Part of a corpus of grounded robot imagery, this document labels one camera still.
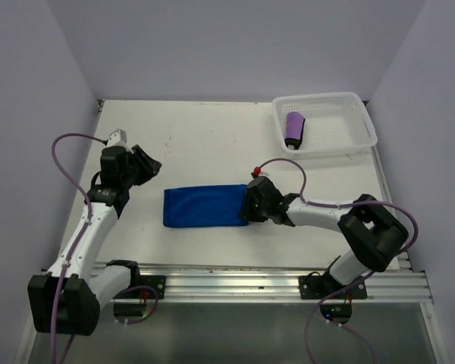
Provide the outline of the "blue towel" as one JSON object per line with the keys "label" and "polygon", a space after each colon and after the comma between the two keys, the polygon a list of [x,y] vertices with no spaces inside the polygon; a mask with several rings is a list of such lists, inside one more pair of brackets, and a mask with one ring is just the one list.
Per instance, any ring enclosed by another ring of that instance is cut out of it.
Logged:
{"label": "blue towel", "polygon": [[164,191],[163,225],[167,228],[242,227],[245,184],[178,187]]}

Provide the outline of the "black purple microfiber towel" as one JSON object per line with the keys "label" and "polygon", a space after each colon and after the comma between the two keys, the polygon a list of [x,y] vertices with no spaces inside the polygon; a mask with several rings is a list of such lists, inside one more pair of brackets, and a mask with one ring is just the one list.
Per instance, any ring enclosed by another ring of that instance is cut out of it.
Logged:
{"label": "black purple microfiber towel", "polygon": [[289,112],[286,117],[285,146],[289,150],[298,150],[303,143],[306,119],[296,111]]}

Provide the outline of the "white plastic perforated basket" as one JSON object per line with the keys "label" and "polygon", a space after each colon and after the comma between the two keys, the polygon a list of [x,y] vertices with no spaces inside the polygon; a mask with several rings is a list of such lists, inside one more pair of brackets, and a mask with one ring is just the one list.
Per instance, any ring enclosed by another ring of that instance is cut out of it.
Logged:
{"label": "white plastic perforated basket", "polygon": [[[366,105],[352,92],[277,97],[272,101],[275,132],[282,150],[292,158],[352,155],[378,142]],[[286,117],[299,112],[305,119],[303,143],[298,150],[285,146]]]}

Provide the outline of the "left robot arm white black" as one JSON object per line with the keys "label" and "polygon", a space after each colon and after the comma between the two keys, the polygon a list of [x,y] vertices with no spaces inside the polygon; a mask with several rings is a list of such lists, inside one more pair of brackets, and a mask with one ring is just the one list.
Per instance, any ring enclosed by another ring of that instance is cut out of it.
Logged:
{"label": "left robot arm white black", "polygon": [[160,300],[155,282],[146,283],[135,261],[114,259],[96,277],[91,275],[97,255],[130,198],[130,188],[155,177],[161,163],[135,145],[108,146],[100,156],[99,184],[92,184],[70,241],[56,262],[34,275],[27,293],[35,329],[41,333],[89,336],[102,308],[117,296],[140,291]]}

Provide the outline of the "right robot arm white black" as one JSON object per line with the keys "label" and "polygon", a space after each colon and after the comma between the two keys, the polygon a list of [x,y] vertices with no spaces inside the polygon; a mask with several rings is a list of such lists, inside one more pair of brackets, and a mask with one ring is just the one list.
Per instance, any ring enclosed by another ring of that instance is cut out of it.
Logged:
{"label": "right robot arm white black", "polygon": [[350,250],[337,257],[323,275],[309,275],[304,282],[318,297],[341,297],[366,272],[385,271],[409,237],[386,206],[369,194],[342,206],[304,202],[295,193],[282,195],[267,177],[257,177],[247,185],[240,217],[342,234]]}

